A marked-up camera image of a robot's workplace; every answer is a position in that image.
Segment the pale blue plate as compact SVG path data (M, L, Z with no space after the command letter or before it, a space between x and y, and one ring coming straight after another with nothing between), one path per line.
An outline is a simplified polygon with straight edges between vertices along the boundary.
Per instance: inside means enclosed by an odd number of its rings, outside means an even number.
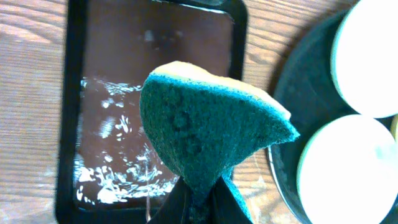
M397 197L397 144L373 118L338 118L305 145L297 190L312 223L381 223Z
M360 0L343 18L331 49L331 77L356 112L397 114L397 0Z

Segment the green yellow sponge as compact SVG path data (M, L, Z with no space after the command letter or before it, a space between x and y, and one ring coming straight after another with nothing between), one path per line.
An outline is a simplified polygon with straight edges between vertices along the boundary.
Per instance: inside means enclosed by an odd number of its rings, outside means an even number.
M156 153L192 193L189 223L209 222L218 180L248 217L231 181L233 168L260 149L299 137L290 112L264 90L187 62L170 62L149 74L140 114Z

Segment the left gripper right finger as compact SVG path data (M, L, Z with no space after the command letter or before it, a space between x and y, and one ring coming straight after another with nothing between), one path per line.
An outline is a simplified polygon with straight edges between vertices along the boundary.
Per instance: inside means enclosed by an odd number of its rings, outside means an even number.
M211 223L252 224L222 177L217 180L211 191Z

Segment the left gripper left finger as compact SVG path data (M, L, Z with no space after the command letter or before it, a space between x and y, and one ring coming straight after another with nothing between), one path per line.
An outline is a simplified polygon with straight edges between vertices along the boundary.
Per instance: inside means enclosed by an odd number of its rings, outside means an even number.
M180 177L158 212L147 224L188 224L192 191Z

